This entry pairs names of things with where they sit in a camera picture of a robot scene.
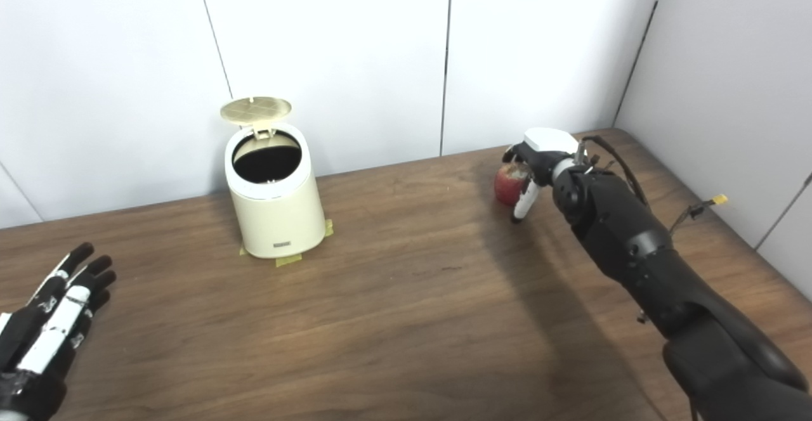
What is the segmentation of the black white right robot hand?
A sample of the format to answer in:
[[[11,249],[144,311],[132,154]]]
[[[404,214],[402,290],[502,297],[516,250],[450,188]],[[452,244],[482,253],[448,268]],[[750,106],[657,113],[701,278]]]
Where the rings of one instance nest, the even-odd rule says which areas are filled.
[[[551,128],[528,129],[521,143],[505,150],[502,163],[519,163],[530,169],[511,213],[511,222],[524,221],[540,190],[552,187],[562,172],[577,165],[578,150],[579,141],[574,136]]]

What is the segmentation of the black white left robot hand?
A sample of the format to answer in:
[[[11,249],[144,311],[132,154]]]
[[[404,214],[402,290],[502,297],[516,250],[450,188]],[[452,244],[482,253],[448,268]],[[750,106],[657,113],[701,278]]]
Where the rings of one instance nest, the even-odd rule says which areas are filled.
[[[2,314],[3,420],[50,420],[67,395],[67,375],[96,313],[117,279],[107,254],[74,248],[44,277],[22,308]]]

